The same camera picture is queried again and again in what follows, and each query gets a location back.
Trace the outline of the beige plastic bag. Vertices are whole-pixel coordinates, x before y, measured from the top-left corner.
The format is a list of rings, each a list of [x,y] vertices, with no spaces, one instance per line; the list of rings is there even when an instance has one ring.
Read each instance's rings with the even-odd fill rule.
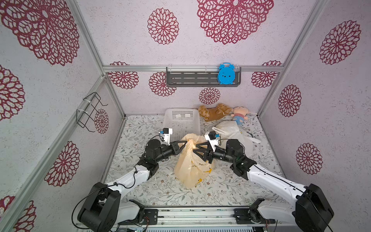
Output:
[[[179,155],[174,174],[184,187],[191,189],[209,176],[214,170],[215,163],[210,164],[207,161],[203,161],[198,155],[193,153],[196,145],[206,142],[204,136],[191,133],[185,135],[182,140],[186,140],[187,144]]]

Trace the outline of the white plastic bag lemon print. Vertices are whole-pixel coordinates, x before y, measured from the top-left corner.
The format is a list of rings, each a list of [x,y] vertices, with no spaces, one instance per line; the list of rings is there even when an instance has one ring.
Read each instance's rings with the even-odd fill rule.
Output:
[[[253,155],[254,145],[261,143],[252,134],[241,129],[235,121],[223,121],[217,126],[212,127],[212,130],[220,135],[220,146],[222,148],[226,148],[227,140],[237,139],[245,147],[245,155],[248,157]]]

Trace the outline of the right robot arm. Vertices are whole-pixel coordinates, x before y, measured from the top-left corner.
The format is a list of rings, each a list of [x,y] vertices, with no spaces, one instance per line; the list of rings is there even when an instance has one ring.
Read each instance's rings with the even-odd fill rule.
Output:
[[[330,228],[334,211],[320,187],[298,184],[270,172],[248,158],[238,140],[228,140],[225,148],[210,142],[197,144],[193,152],[209,163],[215,159],[231,163],[231,169],[238,177],[259,184],[286,201],[282,204],[262,198],[255,200],[249,207],[252,221],[274,219],[295,224],[304,232],[323,232]]]

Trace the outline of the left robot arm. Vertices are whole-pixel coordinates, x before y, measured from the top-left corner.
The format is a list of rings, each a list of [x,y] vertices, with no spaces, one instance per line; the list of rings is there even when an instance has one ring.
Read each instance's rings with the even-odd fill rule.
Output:
[[[159,169],[159,163],[179,155],[186,144],[187,141],[180,140],[166,145],[152,138],[130,172],[108,184],[96,183],[88,196],[79,202],[82,207],[77,221],[83,224],[82,229],[109,232],[114,225],[123,222],[142,223],[145,220],[145,206],[135,200],[122,204],[122,197],[153,177]]]

